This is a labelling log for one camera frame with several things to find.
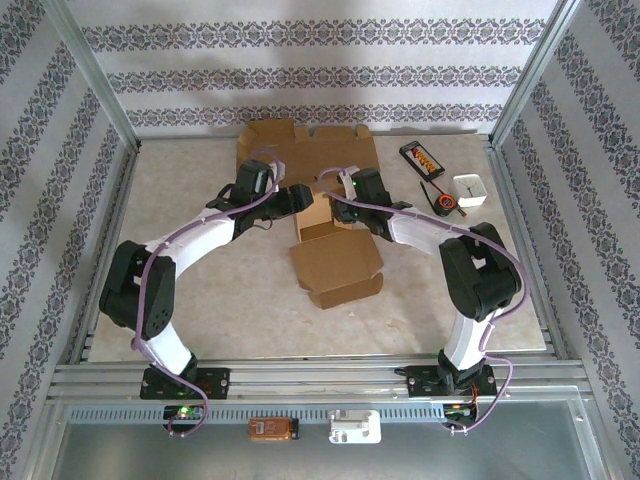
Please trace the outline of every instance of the cardboard box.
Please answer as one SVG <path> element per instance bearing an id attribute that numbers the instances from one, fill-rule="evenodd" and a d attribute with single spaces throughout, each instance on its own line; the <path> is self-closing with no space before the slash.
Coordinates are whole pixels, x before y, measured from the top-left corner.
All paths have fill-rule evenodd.
<path id="1" fill-rule="evenodd" d="M 294 126 L 293 119 L 251 121 L 238 138 L 237 166 L 264 147 L 286 165 L 282 186 L 305 183 L 313 191 L 313 205 L 295 217 L 300 243 L 289 250 L 298 282 L 311 301 L 326 309 L 380 292 L 383 263 L 371 233 L 334 221 L 329 198 L 315 178 L 328 167 L 378 168 L 369 129 L 318 127 L 311 134 L 305 125 Z M 255 158 L 271 162 L 267 154 Z M 335 179 L 327 185 L 344 193 Z"/>

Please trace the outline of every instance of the perforated metal strip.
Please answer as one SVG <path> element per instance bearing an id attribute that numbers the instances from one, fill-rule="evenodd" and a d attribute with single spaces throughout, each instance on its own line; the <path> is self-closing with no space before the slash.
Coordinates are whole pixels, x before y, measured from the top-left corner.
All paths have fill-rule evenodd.
<path id="1" fill-rule="evenodd" d="M 301 424 L 319 424 L 329 422 L 329 411 L 341 410 L 377 410 L 382 423 L 425 423 L 442 422 L 444 410 L 439 403 L 412 404 L 411 406 L 391 406 L 388 404 L 366 405 L 309 405 L 292 408 L 281 406 L 235 406 L 220 405 L 209 411 L 208 423 L 214 425 L 246 424 L 251 417 L 289 417 L 297 418 Z M 69 423 L 75 425 L 124 425 L 158 424 L 162 421 L 162 405 L 118 406 L 118 405 L 82 405 L 73 407 Z"/>

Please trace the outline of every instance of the wallpaper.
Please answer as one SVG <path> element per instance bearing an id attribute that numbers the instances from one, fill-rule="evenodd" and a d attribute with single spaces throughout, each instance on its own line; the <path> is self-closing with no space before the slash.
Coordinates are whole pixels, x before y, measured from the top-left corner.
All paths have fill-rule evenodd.
<path id="1" fill-rule="evenodd" d="M 639 7 L 583 4 L 502 145 L 624 478 L 640 478 Z"/>
<path id="2" fill-rule="evenodd" d="M 12 479 L 95 276 L 125 152 L 40 4 L 0 12 L 0 478 Z"/>
<path id="3" fill-rule="evenodd" d="M 144 138 L 270 117 L 489 133 L 555 1 L 69 5 Z"/>

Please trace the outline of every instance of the metal bracket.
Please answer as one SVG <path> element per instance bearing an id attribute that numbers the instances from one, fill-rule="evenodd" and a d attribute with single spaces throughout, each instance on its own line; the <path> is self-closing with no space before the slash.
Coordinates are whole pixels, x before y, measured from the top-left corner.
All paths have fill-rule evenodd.
<path id="1" fill-rule="evenodd" d="M 409 398 L 415 397 L 439 397 L 446 396 L 447 389 L 440 383 L 437 365 L 415 365 L 397 368 L 395 372 L 406 379 Z M 482 367 L 473 384 L 478 389 L 480 396 L 495 396 L 498 393 L 493 368 L 489 365 Z M 471 395 L 471 387 L 460 395 Z"/>
<path id="2" fill-rule="evenodd" d="M 198 368 L 194 385 L 207 394 L 209 400 L 226 400 L 229 392 L 228 368 Z M 147 368 L 142 377 L 140 398 L 142 400 L 187 400 L 198 397 L 193 390 L 168 379 L 155 368 Z"/>

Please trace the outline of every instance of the white container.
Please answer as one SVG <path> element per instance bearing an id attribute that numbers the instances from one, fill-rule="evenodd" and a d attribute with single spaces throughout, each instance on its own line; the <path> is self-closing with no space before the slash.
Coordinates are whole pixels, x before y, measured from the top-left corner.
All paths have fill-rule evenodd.
<path id="1" fill-rule="evenodd" d="M 477 207 L 487 198 L 487 189 L 480 175 L 475 173 L 453 177 L 453 192 L 458 205 L 462 208 Z"/>

